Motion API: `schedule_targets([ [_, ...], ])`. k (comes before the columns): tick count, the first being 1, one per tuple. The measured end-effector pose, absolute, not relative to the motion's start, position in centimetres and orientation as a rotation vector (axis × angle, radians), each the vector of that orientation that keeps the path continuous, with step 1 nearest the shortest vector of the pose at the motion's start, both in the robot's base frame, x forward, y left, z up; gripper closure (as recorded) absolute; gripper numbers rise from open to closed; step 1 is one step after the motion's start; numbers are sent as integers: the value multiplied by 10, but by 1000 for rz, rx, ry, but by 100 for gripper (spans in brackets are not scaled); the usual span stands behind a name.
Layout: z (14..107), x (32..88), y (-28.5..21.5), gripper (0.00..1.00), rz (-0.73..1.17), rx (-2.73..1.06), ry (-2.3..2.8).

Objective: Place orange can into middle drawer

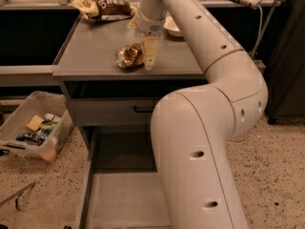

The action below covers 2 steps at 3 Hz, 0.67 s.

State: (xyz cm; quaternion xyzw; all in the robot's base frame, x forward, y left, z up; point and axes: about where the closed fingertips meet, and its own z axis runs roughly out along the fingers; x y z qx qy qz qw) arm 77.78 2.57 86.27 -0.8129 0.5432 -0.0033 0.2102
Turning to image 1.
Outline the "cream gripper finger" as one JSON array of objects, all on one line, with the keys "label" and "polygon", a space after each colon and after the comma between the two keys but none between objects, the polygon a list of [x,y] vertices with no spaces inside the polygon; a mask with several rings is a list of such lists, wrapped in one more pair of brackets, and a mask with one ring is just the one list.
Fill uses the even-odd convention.
[{"label": "cream gripper finger", "polygon": [[142,52],[144,55],[144,67],[147,71],[151,71],[155,64],[155,58],[158,51],[158,38],[148,36],[142,44]]},{"label": "cream gripper finger", "polygon": [[134,17],[133,17],[133,18],[131,19],[131,21],[128,23],[127,28],[128,28],[128,29],[135,29],[135,28],[136,28],[136,21],[135,21],[135,18],[134,18]]}]

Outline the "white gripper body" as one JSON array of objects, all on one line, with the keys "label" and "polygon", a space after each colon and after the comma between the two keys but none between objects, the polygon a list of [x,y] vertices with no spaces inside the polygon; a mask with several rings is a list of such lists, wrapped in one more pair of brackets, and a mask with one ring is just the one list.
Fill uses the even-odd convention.
[{"label": "white gripper body", "polygon": [[167,11],[165,8],[138,8],[134,16],[136,28],[145,35],[158,35],[164,27]]}]

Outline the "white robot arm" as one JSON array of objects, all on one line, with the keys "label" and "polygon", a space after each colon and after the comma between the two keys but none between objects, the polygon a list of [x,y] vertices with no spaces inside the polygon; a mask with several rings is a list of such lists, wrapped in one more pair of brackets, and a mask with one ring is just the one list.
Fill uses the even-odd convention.
[{"label": "white robot arm", "polygon": [[156,35],[167,14],[207,80],[165,95],[152,112],[153,154],[172,229],[249,229],[226,144],[262,116],[266,82],[198,0],[142,0],[134,22]]}]

